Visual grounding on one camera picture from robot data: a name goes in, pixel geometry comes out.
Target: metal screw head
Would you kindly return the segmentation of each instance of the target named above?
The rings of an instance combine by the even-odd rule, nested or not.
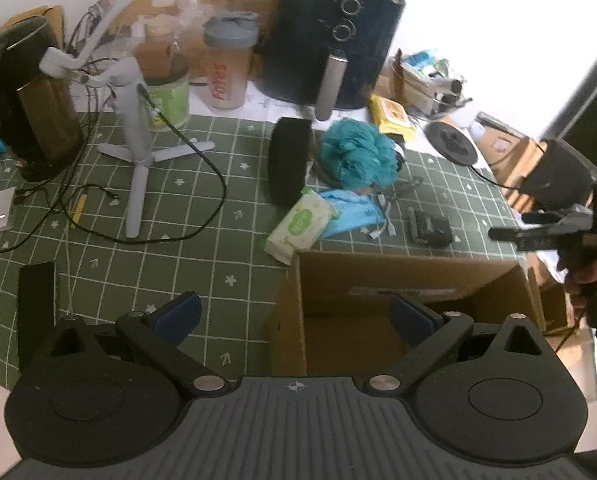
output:
[[[215,375],[201,375],[194,379],[193,384],[201,392],[216,392],[225,386],[225,380]]]
[[[375,375],[369,385],[379,392],[391,392],[401,385],[401,381],[392,375]]]

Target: white tripod stand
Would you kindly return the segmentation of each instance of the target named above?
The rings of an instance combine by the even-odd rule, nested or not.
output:
[[[62,50],[50,47],[40,62],[40,69],[55,78],[71,79],[92,88],[110,85],[116,94],[117,114],[123,127],[123,136],[127,147],[115,144],[100,144],[98,150],[106,155],[120,158],[134,164],[130,198],[126,213],[127,238],[136,238],[140,231],[143,216],[143,204],[147,189],[149,168],[154,162],[194,154],[186,144],[152,151],[152,135],[149,130],[147,106],[138,94],[138,85],[146,86],[134,57],[126,57],[115,62],[100,75],[89,76],[77,72],[86,62],[112,20],[130,3],[131,0],[116,0],[109,13],[101,20],[96,30],[87,40],[78,57],[73,58]],[[214,148],[214,142],[194,142],[199,151]]]

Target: air fryer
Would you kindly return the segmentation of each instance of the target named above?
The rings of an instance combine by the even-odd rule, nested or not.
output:
[[[0,33],[0,137],[29,182],[59,174],[83,144],[67,82],[38,69],[50,46],[58,44],[42,16]]]
[[[262,91],[316,104],[319,120],[366,106],[404,8],[404,0],[278,0]]]

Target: green cutting mat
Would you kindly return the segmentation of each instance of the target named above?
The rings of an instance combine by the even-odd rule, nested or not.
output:
[[[211,160],[228,180],[228,200],[219,216],[197,237],[185,242],[126,246],[67,229],[61,215],[48,218],[42,229],[19,249],[0,255],[0,384],[11,388],[18,377],[16,291],[24,264],[55,260],[61,312],[69,309],[88,322],[113,322],[129,310],[165,304],[178,293],[195,290],[203,303],[198,327],[182,351],[230,379],[265,374],[268,345],[264,331],[286,268],[260,246],[285,211],[270,204],[266,190],[266,154],[272,124],[193,116],[185,126],[189,138],[212,140]],[[123,144],[112,113],[103,114],[79,183],[96,183],[120,196],[118,202],[92,189],[81,224],[123,237],[131,166],[101,155],[96,144]],[[178,145],[173,133],[155,134],[154,145]],[[513,226],[510,209],[495,187],[477,182],[466,168],[417,152],[407,152],[401,177],[422,176],[424,184],[392,208],[397,236],[370,241],[360,230],[320,242],[315,249],[390,254],[424,254],[490,259],[516,259],[510,244],[488,240],[490,226]],[[216,207],[221,186],[200,158],[189,155],[155,164],[150,170],[141,237],[188,234]],[[11,160],[5,161],[0,189],[22,184]],[[325,189],[315,177],[309,184]],[[57,185],[50,186],[51,194]],[[0,248],[11,247],[45,214],[38,193],[16,208],[13,230],[0,233]],[[414,246],[405,235],[408,208],[449,218],[455,235],[446,250]]]

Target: black phone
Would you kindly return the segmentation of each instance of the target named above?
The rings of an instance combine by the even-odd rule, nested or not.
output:
[[[19,369],[22,371],[56,323],[54,262],[21,267],[17,304]]]
[[[452,227],[444,216],[409,210],[409,227],[414,243],[435,249],[448,247],[454,241]]]

